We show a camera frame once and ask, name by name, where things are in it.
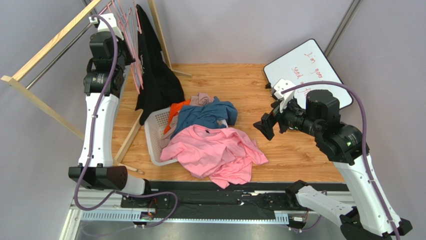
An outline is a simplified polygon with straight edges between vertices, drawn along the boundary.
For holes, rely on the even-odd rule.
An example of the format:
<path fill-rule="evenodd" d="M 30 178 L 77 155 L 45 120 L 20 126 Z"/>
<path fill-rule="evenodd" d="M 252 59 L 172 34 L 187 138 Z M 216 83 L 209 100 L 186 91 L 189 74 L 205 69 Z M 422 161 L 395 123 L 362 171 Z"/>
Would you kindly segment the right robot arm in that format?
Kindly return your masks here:
<path fill-rule="evenodd" d="M 337 201 L 298 180 L 285 190 L 292 207 L 317 212 L 339 227 L 347 240 L 389 240 L 412 230 L 411 222 L 399 217 L 386 199 L 363 133 L 341 122 L 340 102 L 330 91 L 310 91 L 305 108 L 291 99 L 285 109 L 275 107 L 254 127 L 271 140 L 275 124 L 281 133 L 293 129 L 313 136 L 316 146 L 344 178 L 354 201 L 354 205 Z"/>

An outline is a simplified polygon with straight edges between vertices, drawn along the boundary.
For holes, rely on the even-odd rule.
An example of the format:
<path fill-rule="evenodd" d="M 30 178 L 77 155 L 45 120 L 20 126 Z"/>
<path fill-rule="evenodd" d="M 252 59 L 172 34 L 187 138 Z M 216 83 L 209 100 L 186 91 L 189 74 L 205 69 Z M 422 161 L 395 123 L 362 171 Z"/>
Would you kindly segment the pink t-shirt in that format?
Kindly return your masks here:
<path fill-rule="evenodd" d="M 245 132 L 196 124 L 181 130 L 162 150 L 160 162 L 173 159 L 195 178 L 209 178 L 222 189 L 250 182 L 252 166 L 269 162 Z"/>

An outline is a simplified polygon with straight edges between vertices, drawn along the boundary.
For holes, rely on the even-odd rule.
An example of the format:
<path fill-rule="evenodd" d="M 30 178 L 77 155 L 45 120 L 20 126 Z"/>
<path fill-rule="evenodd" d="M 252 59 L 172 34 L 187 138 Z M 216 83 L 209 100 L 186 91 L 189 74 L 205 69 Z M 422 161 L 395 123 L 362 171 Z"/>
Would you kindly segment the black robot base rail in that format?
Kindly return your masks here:
<path fill-rule="evenodd" d="M 225 189 L 207 181 L 151 181 L 151 193 L 163 195 L 148 199 L 123 197 L 122 208 L 150 208 L 156 217 L 173 219 L 272 220 L 276 211 L 307 209 L 286 196 L 290 182 L 249 182 L 231 184 Z"/>

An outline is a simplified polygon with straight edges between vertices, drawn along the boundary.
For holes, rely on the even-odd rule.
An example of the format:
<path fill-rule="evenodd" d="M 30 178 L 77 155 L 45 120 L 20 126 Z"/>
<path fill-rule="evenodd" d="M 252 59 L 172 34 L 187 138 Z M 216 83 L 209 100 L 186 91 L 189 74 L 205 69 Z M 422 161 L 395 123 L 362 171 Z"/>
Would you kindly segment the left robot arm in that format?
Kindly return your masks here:
<path fill-rule="evenodd" d="M 77 166 L 68 169 L 68 176 L 77 182 L 87 157 L 91 158 L 81 186 L 94 190 L 115 190 L 130 195 L 142 195 L 146 181 L 128 173 L 125 166 L 115 166 L 112 154 L 113 127 L 118 113 L 125 68 L 134 62 L 126 43 L 118 38 L 118 57 L 113 63 L 114 44 L 109 31 L 90 37 L 92 58 L 83 80 L 87 119 L 82 152 Z"/>

